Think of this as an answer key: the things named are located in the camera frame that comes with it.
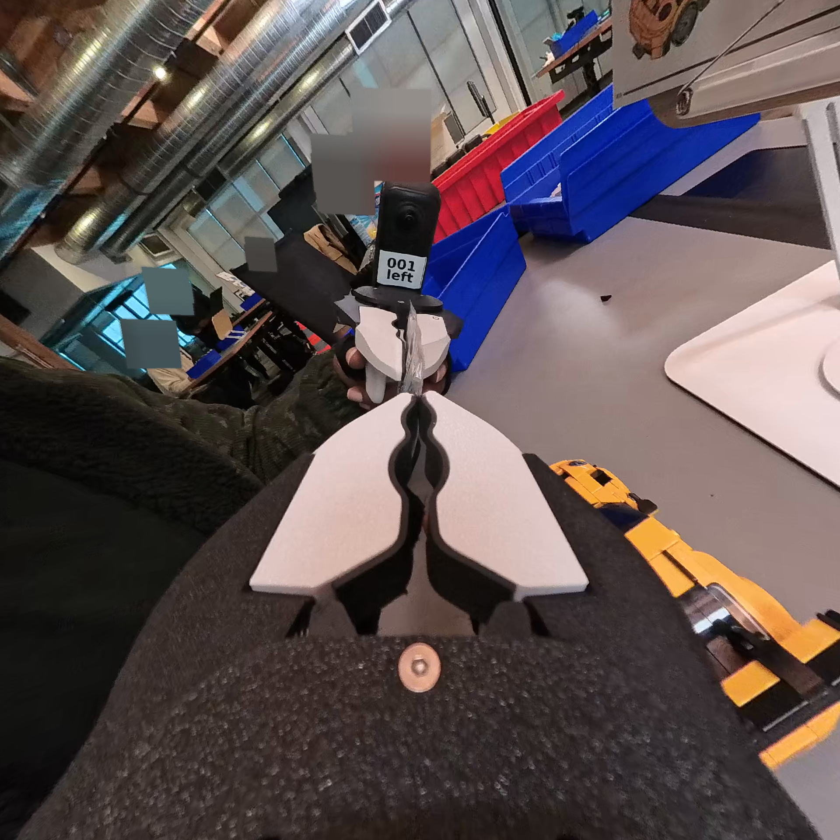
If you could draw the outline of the person's left hand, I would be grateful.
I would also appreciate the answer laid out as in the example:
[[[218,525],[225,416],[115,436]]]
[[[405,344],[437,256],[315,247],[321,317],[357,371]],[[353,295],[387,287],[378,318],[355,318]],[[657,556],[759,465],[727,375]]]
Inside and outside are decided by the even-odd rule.
[[[359,407],[369,405],[365,390],[366,359],[355,346],[354,339],[342,339],[334,349],[332,366],[346,390],[348,399]]]

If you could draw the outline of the silver ventilation duct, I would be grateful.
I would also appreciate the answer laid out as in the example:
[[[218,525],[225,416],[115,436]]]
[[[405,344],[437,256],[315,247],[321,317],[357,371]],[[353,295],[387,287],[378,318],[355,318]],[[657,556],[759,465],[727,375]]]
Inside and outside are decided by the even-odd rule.
[[[328,48],[356,56],[413,2],[267,2],[134,161],[56,246],[72,265],[114,261],[159,227]]]
[[[2,140],[2,181],[63,183],[194,24],[208,1],[111,1],[70,47],[57,75]]]

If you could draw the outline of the blue plastic storage bin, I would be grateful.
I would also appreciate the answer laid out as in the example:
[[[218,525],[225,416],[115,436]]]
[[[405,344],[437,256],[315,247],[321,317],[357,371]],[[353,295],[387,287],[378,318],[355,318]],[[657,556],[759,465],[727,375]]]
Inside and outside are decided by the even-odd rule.
[[[474,360],[526,267],[508,205],[434,244],[423,292],[463,322],[450,344],[455,373]]]
[[[561,156],[586,134],[601,128],[613,115],[613,105],[589,101],[569,119],[552,129],[527,152],[512,162],[500,175],[507,203],[526,201],[525,194],[545,176],[560,169]]]
[[[509,205],[535,237],[590,244],[760,120],[757,114],[674,129],[646,101],[615,109],[561,156],[560,169]]]

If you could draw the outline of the lego instruction booklet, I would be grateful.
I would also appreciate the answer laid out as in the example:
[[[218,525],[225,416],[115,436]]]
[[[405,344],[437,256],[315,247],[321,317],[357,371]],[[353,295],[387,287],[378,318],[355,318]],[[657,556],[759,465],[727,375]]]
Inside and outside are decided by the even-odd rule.
[[[791,2],[611,2],[613,84],[618,100],[681,87],[727,49],[774,24]]]

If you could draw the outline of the wooden background table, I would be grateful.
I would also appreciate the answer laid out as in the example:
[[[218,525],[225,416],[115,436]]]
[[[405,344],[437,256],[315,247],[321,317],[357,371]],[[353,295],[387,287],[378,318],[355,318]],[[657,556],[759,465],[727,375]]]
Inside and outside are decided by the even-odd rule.
[[[583,33],[583,36],[570,49],[561,55],[546,54],[545,61],[532,79],[548,78],[558,83],[577,70],[582,70],[595,63],[613,45],[613,17],[604,14],[596,17],[595,25]]]

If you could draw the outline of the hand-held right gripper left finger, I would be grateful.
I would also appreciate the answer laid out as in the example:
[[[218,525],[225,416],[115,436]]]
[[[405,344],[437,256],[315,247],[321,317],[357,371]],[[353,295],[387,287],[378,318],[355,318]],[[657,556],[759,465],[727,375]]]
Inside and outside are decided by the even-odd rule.
[[[249,579],[252,591],[338,602],[359,634],[375,634],[384,608],[406,593],[424,517],[409,488],[418,408],[418,397],[395,396],[315,451]]]

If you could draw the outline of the small blue parts bin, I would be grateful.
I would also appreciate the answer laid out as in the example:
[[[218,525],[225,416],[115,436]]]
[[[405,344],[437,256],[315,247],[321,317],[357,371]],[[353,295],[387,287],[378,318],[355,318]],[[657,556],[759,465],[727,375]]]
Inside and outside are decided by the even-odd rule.
[[[555,46],[561,52],[568,51],[577,44],[583,37],[586,36],[594,27],[599,25],[600,16],[592,10],[583,16],[570,16],[570,25],[563,33],[554,33],[552,35],[552,48]]]

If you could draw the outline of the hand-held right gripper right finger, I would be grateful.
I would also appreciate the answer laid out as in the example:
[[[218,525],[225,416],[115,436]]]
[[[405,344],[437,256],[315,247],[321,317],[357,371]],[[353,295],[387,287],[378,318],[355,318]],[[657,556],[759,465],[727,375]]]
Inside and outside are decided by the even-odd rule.
[[[525,454],[446,397],[420,399],[427,576],[474,629],[503,603],[583,593],[589,579]]]

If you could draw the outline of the white metal book stand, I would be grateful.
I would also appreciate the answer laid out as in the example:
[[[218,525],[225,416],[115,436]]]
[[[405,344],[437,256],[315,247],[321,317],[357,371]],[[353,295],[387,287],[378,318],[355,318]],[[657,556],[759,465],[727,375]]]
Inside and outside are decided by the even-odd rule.
[[[644,99],[664,93],[685,121],[795,106],[833,257],[678,347],[665,372],[838,487],[838,24],[749,40]]]

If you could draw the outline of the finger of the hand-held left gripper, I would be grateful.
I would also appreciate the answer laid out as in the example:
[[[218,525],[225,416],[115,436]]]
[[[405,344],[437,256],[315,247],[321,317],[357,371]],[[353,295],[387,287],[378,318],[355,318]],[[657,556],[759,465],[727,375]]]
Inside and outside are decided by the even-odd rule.
[[[355,346],[364,358],[366,378],[378,375],[389,382],[402,380],[405,344],[397,320],[397,313],[393,311],[360,308],[354,337]]]
[[[423,378],[425,382],[446,361],[450,336],[446,320],[441,315],[418,313],[418,321],[423,337]]]

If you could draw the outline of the clear plastic parts bag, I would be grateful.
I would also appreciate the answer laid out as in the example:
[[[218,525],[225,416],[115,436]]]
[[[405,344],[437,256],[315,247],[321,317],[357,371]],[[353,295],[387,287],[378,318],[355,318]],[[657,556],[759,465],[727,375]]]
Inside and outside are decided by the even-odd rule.
[[[408,306],[404,330],[404,363],[400,393],[421,396],[424,391],[424,350],[418,314],[412,303]]]

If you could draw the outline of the red plastic bin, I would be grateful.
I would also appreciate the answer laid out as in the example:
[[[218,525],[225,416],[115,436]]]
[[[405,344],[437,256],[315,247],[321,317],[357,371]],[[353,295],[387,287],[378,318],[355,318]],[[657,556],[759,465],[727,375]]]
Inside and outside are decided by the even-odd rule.
[[[501,172],[560,126],[563,99],[557,91],[525,108],[434,179],[441,199],[435,243],[504,204]]]

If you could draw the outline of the yellow lego car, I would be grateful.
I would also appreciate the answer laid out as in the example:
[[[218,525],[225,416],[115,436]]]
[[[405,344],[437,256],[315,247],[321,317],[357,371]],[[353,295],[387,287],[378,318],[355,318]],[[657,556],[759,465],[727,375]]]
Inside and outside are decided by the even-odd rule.
[[[758,584],[693,549],[610,470],[579,459],[551,469],[617,526],[677,601],[769,769],[838,730],[838,611],[800,623]]]

